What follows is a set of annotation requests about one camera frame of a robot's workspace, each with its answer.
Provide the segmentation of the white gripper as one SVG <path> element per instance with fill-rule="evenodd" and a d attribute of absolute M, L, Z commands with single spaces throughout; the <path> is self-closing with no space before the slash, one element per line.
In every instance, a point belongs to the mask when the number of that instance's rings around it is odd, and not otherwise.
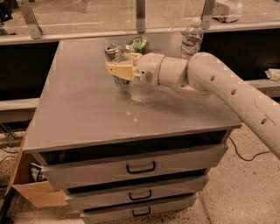
<path fill-rule="evenodd" d="M 164 59 L 163 54 L 130 52 L 124 54 L 124 61 L 121 63 L 107 62 L 107 72 L 118 78 L 132 81 L 136 77 L 146 85 L 158 86 L 158 74 L 160 65 Z"/>

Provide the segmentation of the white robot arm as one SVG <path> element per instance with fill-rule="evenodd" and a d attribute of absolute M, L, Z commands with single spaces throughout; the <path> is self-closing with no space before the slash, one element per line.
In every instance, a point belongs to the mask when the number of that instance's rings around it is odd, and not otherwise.
<path fill-rule="evenodd" d="M 280 104 L 212 54 L 198 52 L 190 59 L 177 59 L 159 53 L 126 53 L 123 61 L 108 62 L 106 69 L 126 81 L 137 78 L 195 100 L 216 95 L 280 158 Z"/>

